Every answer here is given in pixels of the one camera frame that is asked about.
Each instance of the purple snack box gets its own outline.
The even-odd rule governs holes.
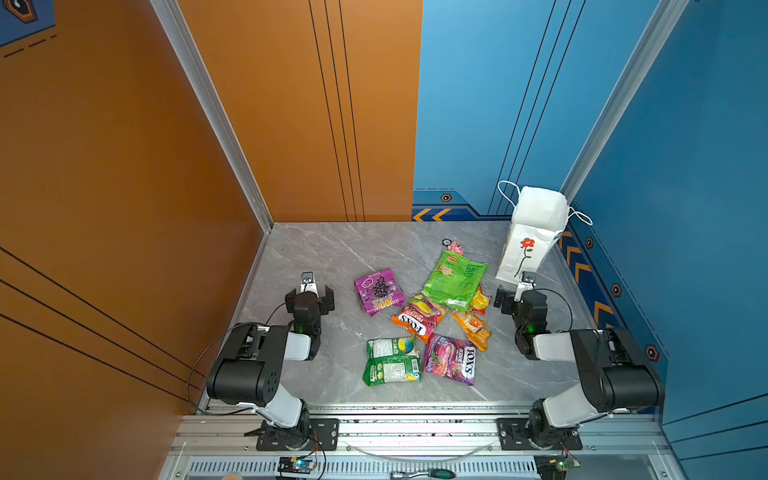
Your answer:
[[[370,316],[387,306],[406,302],[406,295],[400,290],[395,274],[389,268],[355,280],[355,288],[363,309]]]

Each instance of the green screwdriver handle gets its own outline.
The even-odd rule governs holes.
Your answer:
[[[450,470],[446,470],[444,468],[431,468],[429,469],[429,476],[431,478],[456,478],[456,474],[454,472],[451,472]]]

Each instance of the blue wall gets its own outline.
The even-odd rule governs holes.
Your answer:
[[[55,25],[53,0],[35,0],[33,5],[38,19],[29,23],[22,22],[6,10],[4,5],[0,5],[0,46]]]
[[[691,2],[576,197],[667,353],[664,429],[696,479],[768,455],[765,18]]]
[[[415,190],[480,215],[511,213],[500,176],[559,190],[656,4],[425,0]]]

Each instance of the orange wall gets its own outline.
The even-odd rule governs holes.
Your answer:
[[[275,221],[410,219],[421,2],[180,6]]]
[[[0,51],[25,47],[0,55],[0,247],[191,364],[262,232],[149,2],[55,14]],[[189,369],[2,251],[0,280],[167,370],[0,283],[0,314],[154,385],[0,318],[5,476],[154,478]]]

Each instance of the bag handle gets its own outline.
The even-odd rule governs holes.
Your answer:
[[[508,201],[510,204],[512,204],[512,206],[513,206],[513,207],[517,208],[517,205],[515,205],[515,202],[513,202],[512,200],[509,200],[509,197],[507,197],[506,195],[504,195],[504,192],[502,192],[502,184],[510,184],[510,185],[515,185],[515,188],[516,188],[516,189],[517,189],[517,191],[518,191],[518,197],[520,197],[520,187],[518,187],[518,185],[517,185],[517,184],[515,184],[515,183],[513,183],[513,182],[511,182],[511,181],[509,181],[509,180],[502,180],[502,181],[500,181],[500,182],[498,182],[498,183],[496,184],[496,189],[497,189],[497,190],[498,190],[498,192],[499,192],[499,193],[502,195],[502,197],[506,198],[506,199],[507,199],[507,201]]]
[[[575,216],[576,216],[576,218],[578,218],[578,219],[579,219],[579,220],[581,220],[582,222],[586,223],[586,224],[587,224],[587,225],[589,225],[590,227],[593,225],[593,223],[592,223],[592,219],[591,219],[591,218],[590,218],[590,217],[589,217],[587,214],[584,214],[584,213],[582,213],[582,212],[577,212],[577,211],[576,211],[576,209],[575,209],[575,208],[573,208],[573,207],[568,207],[568,208],[569,208],[570,210],[573,210],[573,211],[571,212],[571,214],[570,214],[570,215],[568,215],[568,219],[566,219],[566,220],[569,220],[571,217],[573,217],[573,216],[575,215]]]

